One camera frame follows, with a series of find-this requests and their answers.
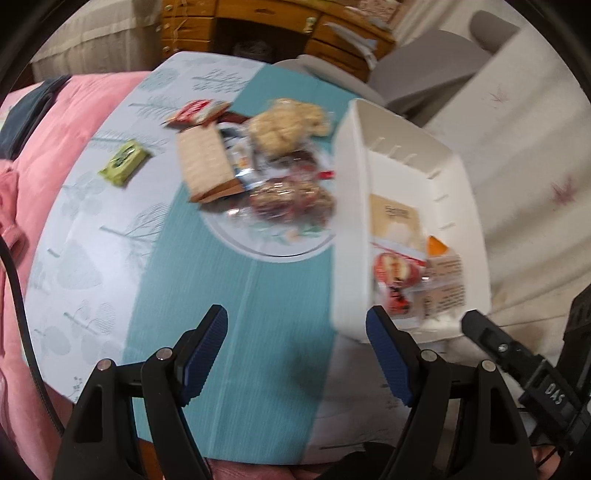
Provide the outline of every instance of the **black cable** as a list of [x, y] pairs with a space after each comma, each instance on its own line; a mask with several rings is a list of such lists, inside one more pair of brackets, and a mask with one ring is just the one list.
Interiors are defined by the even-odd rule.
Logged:
[[[577, 421], [577, 419], [580, 417], [581, 413], [584, 412], [584, 410], [586, 409], [586, 404], [583, 404], [581, 406], [581, 408], [577, 411], [576, 415], [570, 420], [569, 426], [567, 427], [566, 431], [564, 432], [564, 435], [562, 435], [562, 439], [559, 442], [562, 443], [562, 441], [569, 435], [571, 429], [573, 428], [575, 422]], [[537, 462], [535, 464], [535, 467], [537, 469], [539, 469], [542, 465], [544, 465], [548, 460], [550, 460], [550, 458], [556, 453], [558, 452], [558, 445], [554, 445], [554, 448], [550, 451], [550, 453], [548, 455], [546, 455], [544, 458], [542, 458], [542, 460], [540, 460], [539, 462]]]
[[558, 451], [558, 447], [555, 445], [554, 448], [550, 451], [548, 455], [546, 455], [542, 460], [535, 464], [535, 467], [539, 469], [542, 465], [544, 465], [550, 458]]
[[29, 364], [29, 370], [31, 371], [33, 382], [35, 382], [35, 388], [37, 389], [37, 393], [39, 393], [41, 402], [43, 402], [43, 406], [45, 407], [45, 410], [47, 411], [47, 414], [49, 415], [49, 418], [51, 419], [53, 426], [56, 428], [57, 433], [61, 437], [64, 435], [64, 426], [59, 416], [57, 415], [53, 403], [51, 403], [51, 399], [49, 398], [49, 394], [47, 393], [47, 389], [45, 388], [45, 383], [43, 383], [43, 378], [41, 377], [41, 372], [39, 371], [39, 365], [37, 364], [37, 359], [35, 358], [35, 352], [33, 351], [33, 343], [31, 342], [31, 335], [29, 333], [29, 327], [27, 325], [27, 316], [25, 314], [25, 302], [22, 298], [21, 284], [18, 280], [17, 268], [14, 264], [14, 260], [12, 259], [10, 249], [8, 248], [8, 245], [6, 244], [4, 238], [2, 238], [1, 235], [0, 259], [4, 264], [4, 269], [6, 270], [6, 277], [8, 278], [8, 283], [10, 284], [12, 299], [14, 301], [14, 310], [17, 314], [18, 330], [21, 333], [22, 348], [25, 352], [25, 358], [27, 359], [27, 363]]

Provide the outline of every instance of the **white container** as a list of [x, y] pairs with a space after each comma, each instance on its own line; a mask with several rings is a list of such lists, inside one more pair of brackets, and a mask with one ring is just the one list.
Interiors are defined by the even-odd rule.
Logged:
[[425, 236], [434, 235], [462, 258], [466, 305], [410, 330], [417, 343], [461, 335], [472, 309], [488, 313], [491, 288], [482, 227], [458, 155], [404, 118], [355, 99], [333, 140], [336, 212], [332, 323], [367, 342], [365, 315], [373, 305], [369, 195], [416, 208]]

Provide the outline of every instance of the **bag of cookies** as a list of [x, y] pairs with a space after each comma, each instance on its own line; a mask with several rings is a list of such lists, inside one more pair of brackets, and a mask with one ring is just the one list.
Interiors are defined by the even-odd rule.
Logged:
[[312, 137], [328, 137], [332, 132], [332, 115], [315, 103], [306, 103], [291, 98], [278, 98], [275, 104], [293, 104], [299, 110]]
[[298, 150], [310, 135], [308, 124], [292, 102], [274, 103], [263, 113], [252, 117], [247, 129], [256, 147], [269, 158]]
[[262, 220], [289, 223], [305, 220], [313, 225], [328, 223], [335, 200], [328, 190], [314, 181], [289, 177], [270, 179], [250, 195], [254, 213]]

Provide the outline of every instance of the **wooden drawer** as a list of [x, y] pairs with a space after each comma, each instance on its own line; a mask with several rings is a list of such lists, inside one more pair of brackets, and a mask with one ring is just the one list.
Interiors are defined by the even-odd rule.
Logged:
[[213, 17], [216, 0], [162, 0], [163, 17]]
[[178, 51], [209, 51], [209, 44], [207, 40], [177, 40], [173, 46], [173, 40], [162, 40], [162, 58], [166, 60], [168, 57], [174, 55]]
[[217, 17], [236, 18], [309, 34], [320, 13], [275, 0], [219, 0]]
[[173, 38], [177, 29], [177, 38], [188, 40], [209, 40], [212, 33], [213, 18], [188, 17], [188, 18], [163, 18], [162, 38]]
[[328, 61], [332, 65], [336, 65], [338, 68], [356, 76], [364, 82], [367, 82], [368, 80], [369, 67], [365, 60], [360, 59], [355, 55], [351, 55], [346, 51], [339, 50], [332, 45], [317, 40], [309, 40], [306, 44], [304, 53]]
[[371, 40], [376, 40], [378, 42], [377, 48], [375, 50], [375, 56], [377, 59], [380, 59], [384, 55], [390, 53], [394, 46], [393, 43], [386, 42], [385, 40], [380, 39], [377, 35], [367, 30], [364, 30], [361, 27], [348, 23], [344, 20], [341, 20], [340, 18], [331, 17], [330, 15], [322, 15], [322, 17], [320, 17], [320, 20], [318, 20], [318, 24], [316, 26], [316, 29], [314, 30], [312, 38], [320, 40], [324, 43], [328, 43], [334, 47], [340, 48], [341, 50], [348, 51], [349, 53], [352, 53], [353, 55], [356, 55], [358, 57], [361, 57], [361, 53], [359, 52], [359, 50], [354, 48], [354, 46], [351, 45], [349, 42], [340, 38], [333, 31], [332, 28], [326, 25], [327, 23], [336, 23], [342, 25], [343, 27], [346, 27], [354, 31], [362, 37], [369, 38]]

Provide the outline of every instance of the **food label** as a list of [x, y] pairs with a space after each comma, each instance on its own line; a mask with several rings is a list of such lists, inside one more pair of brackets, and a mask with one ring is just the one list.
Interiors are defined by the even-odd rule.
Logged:
[[463, 306], [466, 303], [466, 290], [463, 284], [456, 283], [418, 291], [414, 294], [414, 303], [418, 316], [429, 319], [446, 310]]
[[424, 252], [425, 240], [421, 234], [421, 223], [415, 208], [373, 194], [369, 196], [369, 207], [372, 235], [376, 241], [386, 240]]
[[462, 276], [462, 260], [457, 254], [427, 259], [426, 277], [429, 281], [449, 281]]

